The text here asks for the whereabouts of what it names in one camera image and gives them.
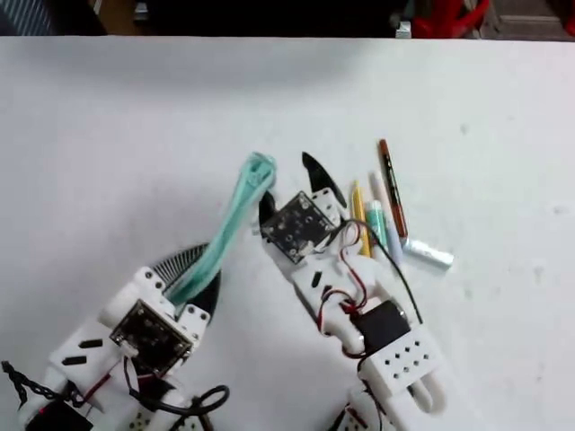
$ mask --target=white eraser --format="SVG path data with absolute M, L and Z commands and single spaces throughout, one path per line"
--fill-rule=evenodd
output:
M 403 245 L 403 250 L 410 253 L 416 258 L 421 258 L 429 263 L 437 265 L 444 269 L 449 269 L 453 265 L 453 254 L 445 251 L 435 250 L 429 247 L 425 242 L 407 239 Z

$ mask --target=orange marker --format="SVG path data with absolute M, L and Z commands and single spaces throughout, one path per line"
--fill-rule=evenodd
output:
M 392 159 L 389 155 L 389 148 L 387 148 L 385 139 L 379 141 L 379 154 L 381 155 L 382 163 L 384 164 L 384 175 L 387 180 L 389 200 L 392 203 L 395 227 L 397 227 L 397 233 L 399 234 L 400 240 L 405 242 L 405 240 L 407 240 L 407 223 L 405 223 L 402 201 L 399 199 L 399 190 L 397 189 L 397 182 L 395 181 L 394 167 L 392 166 Z

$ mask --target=pen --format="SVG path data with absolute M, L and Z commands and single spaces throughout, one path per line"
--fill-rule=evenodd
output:
M 399 199 L 399 190 L 397 189 L 397 182 L 395 181 L 392 159 L 389 155 L 389 148 L 387 148 L 385 139 L 379 141 L 379 153 L 384 165 L 384 174 L 387 180 L 389 199 L 391 200 L 397 234 L 403 242 L 407 240 L 407 224 L 405 223 L 405 216 L 403 215 L 402 201 Z
M 381 172 L 370 172 L 369 180 L 371 182 L 371 189 L 374 192 L 374 198 L 381 202 L 381 206 L 384 210 L 387 249 L 389 250 L 389 254 L 394 262 L 398 266 L 401 266 L 403 259 L 402 245 L 399 241 L 397 229 L 395 228 L 394 215 L 392 213 L 391 204 L 389 203 L 389 197 L 387 196 L 387 190 L 385 190 L 384 177 Z
M 372 200 L 366 203 L 366 222 L 374 231 L 381 244 L 387 248 L 384 209 L 378 200 Z
M 361 187 L 358 185 L 358 182 L 355 181 L 353 183 L 353 190 L 351 191 L 351 211 L 353 214 L 353 218 L 357 220 L 361 220 L 365 223 L 366 221 L 366 213 L 363 209 L 363 196 L 361 193 Z M 364 256 L 371 257 L 371 252 L 369 250 L 369 238 L 367 236 L 367 230 L 363 226 L 358 226 L 361 232 L 361 251 L 360 253 Z

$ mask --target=red object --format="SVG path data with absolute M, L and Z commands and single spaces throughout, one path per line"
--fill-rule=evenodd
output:
M 412 34 L 418 39 L 460 38 L 479 25 L 489 7 L 489 0 L 480 0 L 475 9 L 459 18 L 463 0 L 434 0 L 429 18 L 415 18 Z
M 573 8 L 571 10 L 571 18 L 565 25 L 565 30 L 571 35 L 575 36 L 575 0 L 573 0 Z

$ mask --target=black wire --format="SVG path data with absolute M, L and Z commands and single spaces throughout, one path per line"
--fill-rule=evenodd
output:
M 375 244 L 377 244 L 377 247 L 379 247 L 381 249 L 381 251 L 384 253 L 387 260 L 389 260 L 389 263 L 392 264 L 392 266 L 395 269 L 395 272 L 397 273 L 397 275 L 399 275 L 399 278 L 402 280 L 403 285 L 405 286 L 405 290 L 407 290 L 407 295 L 409 295 L 410 301 L 413 304 L 413 309 L 415 310 L 415 314 L 417 315 L 417 320 L 419 321 L 420 324 L 422 324 L 423 319 L 421 318 L 420 309 L 418 308 L 417 303 L 415 302 L 415 298 L 413 297 L 413 293 L 411 292 L 411 288 L 410 288 L 409 283 L 405 279 L 405 276 L 403 275 L 403 273 L 400 270 L 397 263 L 395 263 L 395 260 L 389 255 L 389 253 L 385 249 L 384 245 L 381 243 L 381 241 L 379 241 L 379 238 L 377 237 L 376 232 L 373 230 L 373 228 L 369 224 L 367 224 L 366 222 L 364 222 L 362 220 L 356 220 L 355 218 L 343 220 L 343 223 L 341 223 L 338 226 L 337 230 L 334 231 L 335 235 L 330 239 L 330 242 L 333 241 L 333 239 L 335 239 L 335 237 L 337 236 L 337 233 L 341 232 L 345 228 L 345 226 L 347 226 L 350 223 L 357 223 L 357 224 L 360 224 L 363 227 L 365 227 L 367 229 L 367 232 L 369 233 L 369 236 L 371 237 L 372 241 Z
M 203 416 L 207 415 L 209 412 L 214 411 L 215 409 L 220 408 L 227 399 L 230 397 L 230 389 L 225 386 L 224 384 L 220 384 L 209 391 L 205 392 L 203 395 L 197 398 L 197 403 L 192 403 L 191 406 L 188 408 L 183 407 L 176 407 L 171 404 L 166 404 L 165 402 L 161 402 L 159 400 L 154 400 L 151 398 L 147 398 L 140 394 L 132 387 L 132 383 L 129 380 L 128 375 L 128 358 L 124 357 L 124 376 L 126 377 L 126 384 L 128 385 L 129 395 L 136 400 L 138 400 L 141 404 L 146 405 L 150 409 L 158 409 L 167 411 L 168 413 L 173 413 L 174 415 L 179 415 L 182 417 L 189 417 L 189 416 Z M 212 397 L 213 395 L 222 392 L 223 395 L 216 401 L 208 404 L 207 406 L 201 406 L 200 404 L 207 400 L 208 398 Z

